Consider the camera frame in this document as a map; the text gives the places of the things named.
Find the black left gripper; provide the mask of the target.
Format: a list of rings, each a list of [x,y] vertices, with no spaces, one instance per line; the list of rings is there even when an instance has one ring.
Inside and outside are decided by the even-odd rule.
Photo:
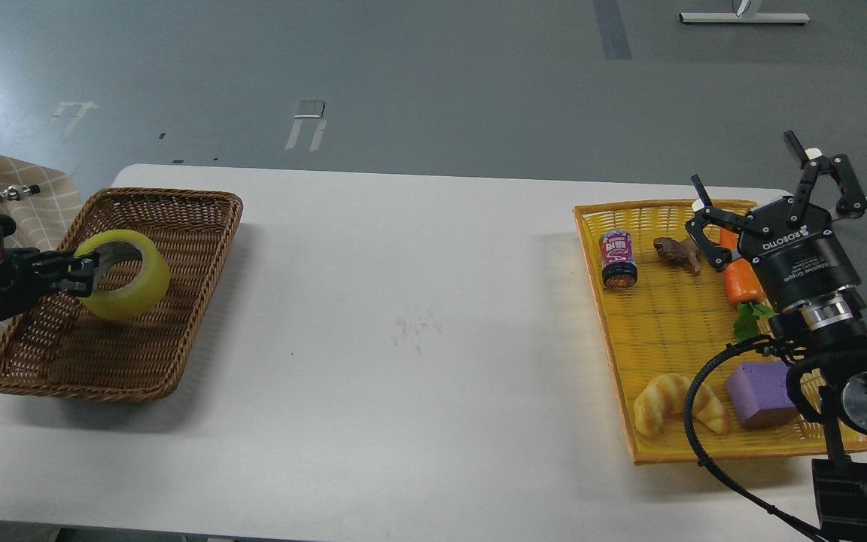
[[[0,260],[0,322],[29,311],[41,296],[68,293],[93,295],[99,279],[93,275],[36,276],[35,273],[94,273],[101,262],[97,251],[75,256],[72,251],[7,249]]]

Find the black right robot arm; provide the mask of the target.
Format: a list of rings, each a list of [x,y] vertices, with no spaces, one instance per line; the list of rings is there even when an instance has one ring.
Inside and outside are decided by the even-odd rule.
[[[746,214],[716,207],[692,176],[701,206],[685,225],[718,272],[734,260],[750,262],[774,310],[773,333],[729,344],[695,375],[683,423],[698,459],[716,480],[812,541],[867,541],[867,463],[850,459],[841,428],[867,435],[867,327],[860,278],[833,233],[835,219],[857,219],[867,199],[845,154],[805,150],[792,131],[783,135],[799,162],[795,192]],[[826,458],[811,464],[818,527],[783,512],[733,480],[696,436],[692,409],[705,379],[721,364],[756,351],[787,364],[785,390],[805,421],[820,423]]]

